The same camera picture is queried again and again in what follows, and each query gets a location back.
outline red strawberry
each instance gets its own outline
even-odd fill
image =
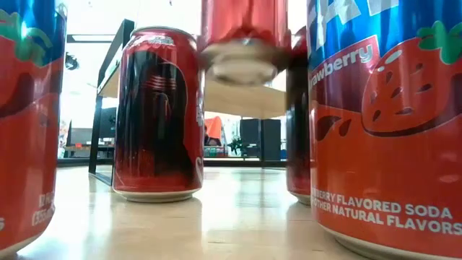
[[[441,22],[387,52],[367,81],[362,123],[370,134],[397,137],[434,128],[462,113],[462,24]]]

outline dark red can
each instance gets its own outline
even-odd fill
[[[135,30],[123,50],[113,188],[171,202],[201,188],[203,91],[196,41],[169,27]]]
[[[202,0],[201,27],[203,65],[215,79],[263,84],[287,65],[287,0]]]
[[[308,49],[306,27],[295,34],[287,67],[287,189],[310,203],[310,131],[308,120]]]

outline wooden floor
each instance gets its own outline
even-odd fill
[[[87,168],[60,169],[56,214],[16,259],[363,259],[317,226],[310,209],[286,192],[284,174],[206,168],[195,198],[137,204],[89,177]]]

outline metal frame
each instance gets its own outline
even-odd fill
[[[100,85],[104,80],[106,70],[111,63],[111,61],[116,56],[118,50],[122,48],[128,43],[130,40],[130,34],[135,28],[135,23],[133,21],[125,19],[122,21],[121,26],[118,28],[117,33],[115,34],[114,40],[110,44],[108,53],[103,61],[103,64],[100,67],[100,71],[98,73],[98,89],[102,88]],[[111,180],[108,180],[103,175],[99,175],[96,172],[96,166],[101,161],[98,160],[98,140],[100,139],[100,123],[101,123],[101,109],[103,104],[103,97],[100,95],[96,96],[96,104],[95,104],[95,117],[93,118],[93,130],[92,130],[92,144],[90,147],[90,160],[88,165],[88,171],[91,174],[94,174],[96,178],[100,179],[101,181],[111,185]]]

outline strawberry soda can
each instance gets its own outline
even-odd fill
[[[173,202],[201,188],[204,107],[196,41],[169,27],[132,32],[123,50],[113,188]]]
[[[210,79],[261,85],[287,66],[287,0],[202,0],[199,50]]]
[[[295,34],[286,72],[287,189],[299,202],[309,204],[311,183],[306,27]]]
[[[462,259],[462,1],[308,1],[311,204],[372,259]]]
[[[0,258],[54,213],[66,13],[62,1],[0,1]]]

